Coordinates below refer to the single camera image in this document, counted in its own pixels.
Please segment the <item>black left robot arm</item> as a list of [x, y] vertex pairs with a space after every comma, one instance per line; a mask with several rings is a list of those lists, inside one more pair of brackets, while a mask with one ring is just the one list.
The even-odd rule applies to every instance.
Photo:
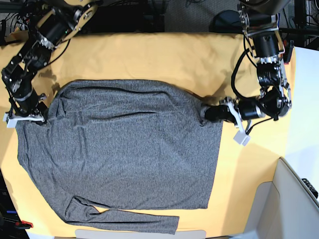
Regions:
[[[237, 11], [218, 13], [210, 23], [214, 33], [243, 33], [244, 51], [231, 75], [235, 98], [225, 98], [205, 112], [210, 121], [224, 120], [239, 125], [242, 121], [283, 117], [292, 107], [290, 85], [285, 75], [285, 47], [279, 34], [279, 13], [286, 0], [241, 0]], [[256, 68], [260, 95], [246, 97], [236, 89], [235, 80], [243, 59], [247, 57]]]

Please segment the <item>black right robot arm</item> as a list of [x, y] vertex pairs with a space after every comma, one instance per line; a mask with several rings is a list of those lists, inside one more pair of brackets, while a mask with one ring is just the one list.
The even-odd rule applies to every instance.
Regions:
[[10, 110], [4, 114], [7, 127], [18, 121], [46, 122], [46, 94], [38, 94], [32, 80], [52, 64], [51, 54], [64, 41], [70, 42], [93, 17], [97, 0], [37, 0], [24, 9], [28, 40], [1, 71], [9, 94]]

